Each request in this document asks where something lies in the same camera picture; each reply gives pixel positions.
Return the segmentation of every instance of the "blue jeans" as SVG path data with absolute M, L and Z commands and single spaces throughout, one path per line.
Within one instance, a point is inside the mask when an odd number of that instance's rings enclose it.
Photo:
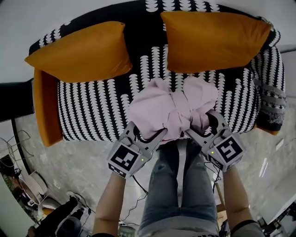
M 154 222 L 185 216 L 217 223 L 217 210 L 209 175 L 200 147 L 188 140 L 183 176 L 183 198 L 178 206 L 177 174 L 179 151 L 176 141 L 159 147 L 159 159 L 152 170 L 140 229 Z

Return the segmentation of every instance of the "sofa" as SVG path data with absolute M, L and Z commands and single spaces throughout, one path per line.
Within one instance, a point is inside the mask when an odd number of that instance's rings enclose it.
M 137 0 L 88 12 L 55 28 L 30 47 L 29 55 L 73 32 L 118 21 L 125 24 L 124 39 L 133 68 L 108 80 L 74 83 L 35 69 L 35 110 L 45 146 L 62 139 L 117 140 L 129 122 L 127 111 L 131 101 L 152 78 L 164 79 L 172 91 L 182 90 L 189 74 L 167 69 L 166 28 L 160 17 L 164 11 L 231 12 L 267 22 L 205 1 Z M 276 135 L 281 129 L 286 98 L 284 65 L 276 48 L 279 40 L 280 32 L 271 26 L 261 51 L 248 65 L 194 73 L 218 88 L 214 109 L 225 117 L 232 132 L 243 133 L 258 127 Z

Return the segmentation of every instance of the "pink garment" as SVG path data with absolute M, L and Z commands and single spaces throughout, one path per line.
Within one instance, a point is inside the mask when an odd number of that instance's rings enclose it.
M 209 126 L 205 114 L 218 97 L 217 88 L 203 79 L 189 76 L 184 80 L 183 92 L 172 92 L 161 78 L 151 80 L 129 107 L 129 119 L 139 128 L 144 139 L 167 128 L 163 141 L 177 139 L 192 124 L 200 131 Z

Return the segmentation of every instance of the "black sleeve cuff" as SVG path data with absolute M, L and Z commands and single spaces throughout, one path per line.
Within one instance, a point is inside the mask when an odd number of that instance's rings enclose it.
M 244 220 L 240 223 L 238 223 L 232 230 L 231 230 L 231 233 L 230 235 L 233 235 L 234 232 L 236 232 L 238 229 L 240 229 L 241 227 L 245 226 L 245 225 L 248 225 L 248 224 L 251 224 L 251 223 L 257 223 L 256 221 L 253 221 L 253 220 Z
M 114 237 L 111 234 L 106 234 L 106 233 L 99 233 L 99 234 L 95 234 L 92 237 Z

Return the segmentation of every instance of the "black and white patterned sofa cover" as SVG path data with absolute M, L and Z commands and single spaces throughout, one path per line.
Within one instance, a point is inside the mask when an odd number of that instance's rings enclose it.
M 114 141 L 128 123 L 134 96 L 152 78 L 163 78 L 173 91 L 183 89 L 187 74 L 167 70 L 166 29 L 162 11 L 233 12 L 235 9 L 197 0 L 138 0 L 107 6 L 57 27 L 30 47 L 29 54 L 74 31 L 106 22 L 125 23 L 125 42 L 133 69 L 105 81 L 58 85 L 60 122 L 65 140 Z M 285 79 L 280 33 L 272 31 L 261 52 L 245 67 L 196 73 L 214 83 L 220 112 L 233 132 L 248 132 L 257 124 L 267 130 L 281 128 L 285 112 Z

